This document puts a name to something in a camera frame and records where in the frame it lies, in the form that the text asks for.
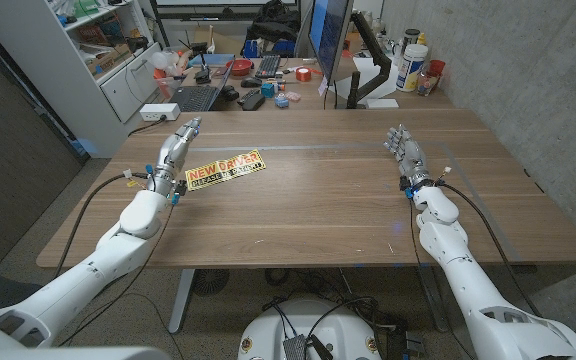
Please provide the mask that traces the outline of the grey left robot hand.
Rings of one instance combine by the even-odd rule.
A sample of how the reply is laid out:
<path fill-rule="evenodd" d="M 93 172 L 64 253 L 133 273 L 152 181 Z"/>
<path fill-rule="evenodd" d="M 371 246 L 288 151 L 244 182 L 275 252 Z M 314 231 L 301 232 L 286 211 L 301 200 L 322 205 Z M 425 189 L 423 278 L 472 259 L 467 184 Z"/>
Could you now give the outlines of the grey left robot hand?
<path fill-rule="evenodd" d="M 179 171 L 183 168 L 190 143 L 199 133 L 202 118 L 186 122 L 162 144 L 152 177 L 147 182 L 149 191 L 167 196 Z"/>

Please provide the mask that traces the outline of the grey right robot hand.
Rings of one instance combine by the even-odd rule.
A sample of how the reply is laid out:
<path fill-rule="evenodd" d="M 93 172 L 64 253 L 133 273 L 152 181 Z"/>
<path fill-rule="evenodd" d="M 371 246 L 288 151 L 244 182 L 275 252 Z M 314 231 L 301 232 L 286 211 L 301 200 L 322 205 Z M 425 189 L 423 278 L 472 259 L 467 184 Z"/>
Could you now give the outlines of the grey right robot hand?
<path fill-rule="evenodd" d="M 408 197 L 433 185 L 434 180 L 426 167 L 426 155 L 403 124 L 389 129 L 384 146 L 397 160 L 401 173 L 399 187 Z"/>

